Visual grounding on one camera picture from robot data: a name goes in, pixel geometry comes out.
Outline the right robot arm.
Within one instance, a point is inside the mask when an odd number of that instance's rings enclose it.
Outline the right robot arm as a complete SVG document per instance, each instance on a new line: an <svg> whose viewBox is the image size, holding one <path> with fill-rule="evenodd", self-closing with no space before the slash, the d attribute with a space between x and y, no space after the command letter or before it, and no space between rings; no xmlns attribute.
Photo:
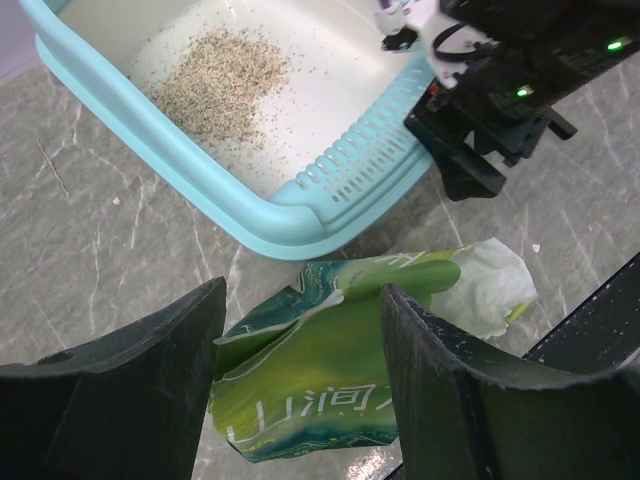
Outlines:
<svg viewBox="0 0 640 480"><path fill-rule="evenodd" d="M494 198L507 166L528 158L546 130L577 129L554 105L638 53L636 1L442 1L453 25L426 36L425 55L464 65L437 75L405 117L432 155L452 201Z"/></svg>

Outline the green litter bag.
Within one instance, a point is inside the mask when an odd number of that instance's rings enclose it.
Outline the green litter bag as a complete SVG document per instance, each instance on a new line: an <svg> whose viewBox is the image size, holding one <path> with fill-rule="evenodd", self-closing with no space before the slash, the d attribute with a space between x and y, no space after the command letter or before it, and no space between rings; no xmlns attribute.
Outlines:
<svg viewBox="0 0 640 480"><path fill-rule="evenodd" d="M381 333L386 284L484 340L502 336L537 296L524 260L493 238L306 263L215 342L208 409L242 457L259 463L397 438Z"/></svg>

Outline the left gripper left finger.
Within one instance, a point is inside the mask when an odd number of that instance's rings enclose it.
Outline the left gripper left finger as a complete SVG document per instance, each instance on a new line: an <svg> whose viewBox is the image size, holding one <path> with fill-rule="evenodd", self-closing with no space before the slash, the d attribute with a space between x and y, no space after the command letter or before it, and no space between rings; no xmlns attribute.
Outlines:
<svg viewBox="0 0 640 480"><path fill-rule="evenodd" d="M226 283L82 345L1 369L5 479L188 479Z"/></svg>

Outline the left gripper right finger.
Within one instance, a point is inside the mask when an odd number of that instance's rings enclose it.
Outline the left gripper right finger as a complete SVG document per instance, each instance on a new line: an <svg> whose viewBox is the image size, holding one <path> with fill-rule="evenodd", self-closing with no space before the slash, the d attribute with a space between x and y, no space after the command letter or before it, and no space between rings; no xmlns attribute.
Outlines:
<svg viewBox="0 0 640 480"><path fill-rule="evenodd" d="M407 479L635 479L639 371L508 354L387 285L384 357Z"/></svg>

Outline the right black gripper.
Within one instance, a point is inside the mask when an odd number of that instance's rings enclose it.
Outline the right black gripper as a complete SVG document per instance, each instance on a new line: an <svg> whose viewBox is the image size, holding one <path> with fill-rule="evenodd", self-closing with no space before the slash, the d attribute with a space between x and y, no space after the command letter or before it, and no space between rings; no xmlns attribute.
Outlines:
<svg viewBox="0 0 640 480"><path fill-rule="evenodd" d="M510 163L530 156L546 128L563 138L572 125L552 111L575 90L577 69L565 58L578 50L574 35L513 29L445 29L428 43L432 57L463 66L435 77L406 117L411 133L432 152L446 196L454 202L495 198L505 176L483 157Z"/></svg>

